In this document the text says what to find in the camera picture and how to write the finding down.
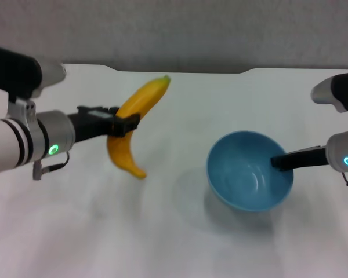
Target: black band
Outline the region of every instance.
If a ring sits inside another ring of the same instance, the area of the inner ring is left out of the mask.
[[[15,121],[22,128],[24,135],[26,135],[28,145],[28,156],[24,164],[27,164],[28,162],[30,162],[32,156],[34,155],[34,142],[32,140],[31,133],[28,130],[28,128],[24,125],[24,123],[22,123],[21,121],[13,118],[11,118],[11,120]]]
[[[39,124],[39,127],[42,131],[42,134],[44,135],[44,140],[45,140],[45,150],[44,150],[44,153],[42,154],[41,158],[44,158],[46,156],[46,154],[48,153],[48,150],[49,150],[49,135],[48,135],[48,132],[46,131],[46,128],[45,126],[42,124],[42,122],[38,119],[37,120],[38,124]]]
[[[18,158],[18,162],[17,162],[16,167],[18,167],[19,165],[22,164],[23,159],[24,159],[24,142],[23,142],[23,139],[21,137],[21,134],[18,132],[18,130],[16,129],[16,127],[12,123],[10,123],[8,120],[4,120],[4,119],[2,119],[1,121],[6,123],[13,130],[14,134],[17,137],[18,144],[19,144],[19,158]]]
[[[335,75],[331,79],[331,93],[348,111],[348,74]]]
[[[280,171],[288,171],[296,168],[328,165],[325,148],[317,147],[303,149],[286,155],[271,158],[272,167]]]

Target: green led light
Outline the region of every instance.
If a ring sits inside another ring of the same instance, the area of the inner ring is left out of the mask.
[[[48,154],[49,155],[54,155],[59,149],[59,146],[58,145],[52,145],[50,148],[49,148],[49,152]]]

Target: blue bowl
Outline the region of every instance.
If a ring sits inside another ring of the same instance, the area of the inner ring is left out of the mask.
[[[271,157],[285,151],[271,138],[251,131],[222,137],[210,150],[206,173],[211,188],[226,204],[246,211],[265,211],[289,194],[293,171],[272,167]]]

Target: bowl rim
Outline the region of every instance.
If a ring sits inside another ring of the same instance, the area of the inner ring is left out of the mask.
[[[209,185],[211,187],[211,189],[213,190],[213,192],[215,193],[215,195],[221,200],[223,201],[225,204],[235,208],[235,209],[239,209],[239,210],[244,210],[244,211],[249,211],[249,212],[252,212],[252,213],[256,213],[256,212],[260,212],[260,211],[267,211],[267,210],[271,210],[273,209],[274,207],[277,207],[279,204],[281,204],[286,198],[287,196],[290,194],[290,191],[291,191],[291,188],[292,188],[292,185],[293,185],[293,182],[294,182],[294,171],[293,170],[290,170],[292,172],[292,178],[291,178],[291,182],[289,184],[289,189],[287,190],[285,196],[280,200],[278,201],[276,204],[274,204],[273,206],[270,206],[270,207],[265,207],[265,208],[261,208],[261,209],[249,209],[249,208],[245,208],[245,207],[241,207],[241,206],[238,206],[234,203],[231,203],[229,201],[227,201],[214,187],[213,183],[211,182],[210,180],[210,177],[209,177],[209,157],[210,157],[210,154],[211,152],[213,151],[214,147],[224,138],[228,137],[228,136],[231,136],[233,134],[236,134],[236,133],[253,133],[253,134],[256,134],[256,135],[259,135],[259,136],[262,136],[262,137],[265,137],[269,140],[271,140],[273,143],[275,143],[284,153],[286,153],[286,151],[283,149],[283,147],[277,143],[275,140],[273,140],[272,138],[270,138],[269,136],[267,135],[264,135],[262,133],[259,133],[259,132],[256,132],[256,131],[250,131],[250,130],[239,130],[239,131],[233,131],[233,132],[230,132],[230,133],[227,133],[226,135],[220,137],[211,147],[209,153],[208,153],[208,157],[206,159],[206,177],[208,178],[208,182],[209,182]]]

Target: gray wall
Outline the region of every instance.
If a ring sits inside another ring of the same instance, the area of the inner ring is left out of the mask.
[[[0,45],[118,70],[348,68],[348,0],[0,0]]]

